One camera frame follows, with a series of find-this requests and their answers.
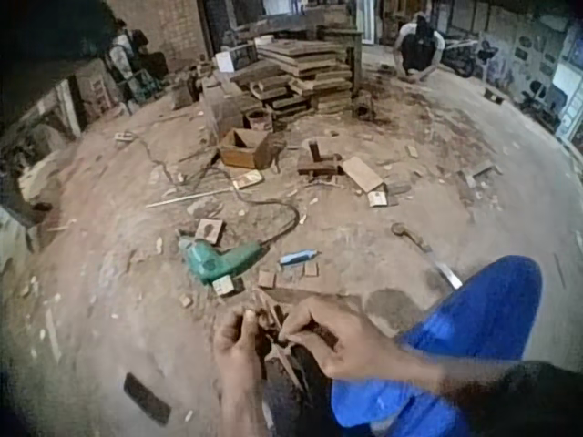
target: brick wall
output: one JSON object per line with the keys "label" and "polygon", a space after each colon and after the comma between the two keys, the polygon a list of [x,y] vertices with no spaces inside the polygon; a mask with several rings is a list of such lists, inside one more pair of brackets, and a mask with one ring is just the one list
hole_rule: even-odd
{"label": "brick wall", "polygon": [[161,51],[169,70],[207,54],[197,0],[107,0],[129,29],[141,29],[150,53]]}

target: metal tool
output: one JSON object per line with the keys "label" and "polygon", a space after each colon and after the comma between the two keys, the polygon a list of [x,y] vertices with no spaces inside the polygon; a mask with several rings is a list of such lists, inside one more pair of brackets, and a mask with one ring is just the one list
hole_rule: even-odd
{"label": "metal tool", "polygon": [[394,235],[399,237],[403,236],[408,237],[413,243],[415,243],[415,245],[419,249],[421,249],[421,251],[425,255],[427,255],[431,262],[434,263],[434,265],[437,267],[440,273],[447,279],[447,282],[450,283],[454,290],[457,290],[461,288],[462,285],[464,285],[462,281],[455,275],[455,273],[449,267],[447,267],[447,265],[444,262],[438,260],[435,257],[434,251],[433,249],[431,249],[431,246],[429,246],[429,244],[427,244],[419,234],[413,232],[408,227],[406,227],[404,223],[400,222],[394,223],[391,226],[391,231],[394,233]]}

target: hand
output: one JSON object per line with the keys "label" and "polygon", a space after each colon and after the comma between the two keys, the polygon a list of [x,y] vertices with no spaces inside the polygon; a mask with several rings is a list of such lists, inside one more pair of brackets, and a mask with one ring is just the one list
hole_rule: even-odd
{"label": "hand", "polygon": [[[314,322],[338,339],[333,347],[307,329]],[[407,355],[366,317],[321,298],[303,300],[290,312],[280,340],[301,344],[334,379],[397,379]]]}
{"label": "hand", "polygon": [[230,310],[217,328],[213,341],[223,398],[261,396],[261,362],[256,352],[259,333],[253,310]]}

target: black cable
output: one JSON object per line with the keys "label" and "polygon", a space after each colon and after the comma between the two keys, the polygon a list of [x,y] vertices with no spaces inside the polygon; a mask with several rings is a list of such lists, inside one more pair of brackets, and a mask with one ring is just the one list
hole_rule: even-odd
{"label": "black cable", "polygon": [[[168,172],[168,169],[166,168],[166,163],[163,161],[159,161],[157,159],[154,159],[152,157],[151,151],[149,149],[149,146],[148,146],[148,143],[146,142],[146,140],[144,138],[142,138],[141,136],[135,134],[134,132],[131,132],[129,130],[127,130],[126,132],[133,135],[136,138],[136,140],[138,140],[139,143],[141,143],[141,145],[146,150],[146,154],[148,155],[148,159],[150,160],[150,162],[156,164],[157,166],[162,166],[164,174],[166,175],[166,178],[168,178],[168,181],[170,182],[170,184],[172,184],[174,187],[177,188],[177,185],[172,180],[172,176],[170,175],[170,173]],[[219,151],[217,149],[215,149],[215,153],[213,153],[212,157],[209,159],[209,162],[207,164],[205,164],[198,172],[196,172],[194,175],[192,175],[193,178],[197,178],[197,180],[194,182],[194,184],[189,186],[190,189],[192,190],[192,192],[196,191],[196,189],[200,185],[200,182],[202,182],[202,179],[204,179],[207,176],[209,171],[221,174],[232,185],[233,179],[230,176],[229,172],[227,172],[221,168],[213,167],[219,161],[219,159],[220,159]],[[285,225],[284,229],[281,232],[279,232],[278,234],[275,234],[274,236],[272,236],[268,239],[265,239],[264,241],[261,241],[261,245],[263,247],[269,247],[270,244],[276,242],[278,239],[289,234],[294,229],[296,229],[296,227],[300,224],[300,211],[290,203],[282,202],[281,200],[278,200],[276,198],[268,198],[265,200],[250,200],[250,199],[243,197],[238,189],[235,189],[234,193],[235,193],[235,196],[237,196],[237,198],[240,201],[247,203],[249,205],[252,205],[252,206],[279,205],[281,207],[290,209],[291,212],[293,212],[293,219],[288,224]]]}

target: wooden stick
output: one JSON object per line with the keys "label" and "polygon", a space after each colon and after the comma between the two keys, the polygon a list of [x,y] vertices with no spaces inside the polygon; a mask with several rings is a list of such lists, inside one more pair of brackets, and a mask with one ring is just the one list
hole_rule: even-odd
{"label": "wooden stick", "polygon": [[208,191],[206,193],[192,194],[190,196],[184,196],[183,198],[172,198],[170,200],[164,200],[163,202],[150,203],[149,205],[146,205],[146,208],[161,207],[163,205],[169,205],[171,203],[183,202],[185,200],[191,200],[193,198],[204,198],[207,196],[212,196],[213,194],[226,193],[226,192],[232,191],[232,190],[233,190],[233,188],[223,188],[223,189],[216,189],[214,191]]}

